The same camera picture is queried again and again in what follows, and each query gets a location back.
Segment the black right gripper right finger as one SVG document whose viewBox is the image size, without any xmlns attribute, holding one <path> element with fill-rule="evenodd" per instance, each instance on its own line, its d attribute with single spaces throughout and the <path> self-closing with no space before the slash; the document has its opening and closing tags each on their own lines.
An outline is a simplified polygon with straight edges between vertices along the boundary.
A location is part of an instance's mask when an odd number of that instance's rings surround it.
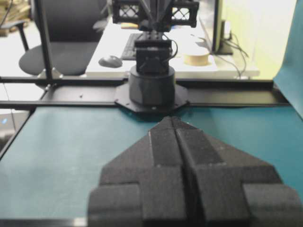
<svg viewBox="0 0 303 227">
<path fill-rule="evenodd" d="M 177 117 L 172 127 L 204 227 L 300 227 L 303 205 L 273 165 Z"/>
</svg>

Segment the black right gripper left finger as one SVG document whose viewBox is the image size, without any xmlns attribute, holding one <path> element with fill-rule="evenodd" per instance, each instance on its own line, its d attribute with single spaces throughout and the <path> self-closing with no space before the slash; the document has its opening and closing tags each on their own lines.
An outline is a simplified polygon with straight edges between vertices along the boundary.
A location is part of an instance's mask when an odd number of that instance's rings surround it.
<svg viewBox="0 0 303 227">
<path fill-rule="evenodd" d="M 105 164 L 88 204 L 90 227 L 184 227 L 183 167 L 175 130 L 165 117 Z"/>
</svg>

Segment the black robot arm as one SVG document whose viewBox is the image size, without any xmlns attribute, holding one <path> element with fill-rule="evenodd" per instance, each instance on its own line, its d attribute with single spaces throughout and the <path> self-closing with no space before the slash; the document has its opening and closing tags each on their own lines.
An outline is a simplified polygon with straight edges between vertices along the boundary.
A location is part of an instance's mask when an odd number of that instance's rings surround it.
<svg viewBox="0 0 303 227">
<path fill-rule="evenodd" d="M 199 4 L 115 0 L 113 22 L 138 25 L 136 65 L 116 103 L 167 113 L 187 103 L 175 83 L 173 25 L 196 26 Z M 300 227 L 303 206 L 275 168 L 176 117 L 165 117 L 105 164 L 89 195 L 89 227 Z"/>
</svg>

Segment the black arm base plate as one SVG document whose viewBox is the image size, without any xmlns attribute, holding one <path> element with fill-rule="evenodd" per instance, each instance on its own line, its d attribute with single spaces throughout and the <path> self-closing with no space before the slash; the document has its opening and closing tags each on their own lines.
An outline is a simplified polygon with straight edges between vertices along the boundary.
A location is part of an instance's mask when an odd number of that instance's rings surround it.
<svg viewBox="0 0 303 227">
<path fill-rule="evenodd" d="M 124 84 L 116 88 L 114 102 L 139 114 L 169 114 L 189 104 L 188 91 L 180 85 L 171 89 L 143 91 Z"/>
</svg>

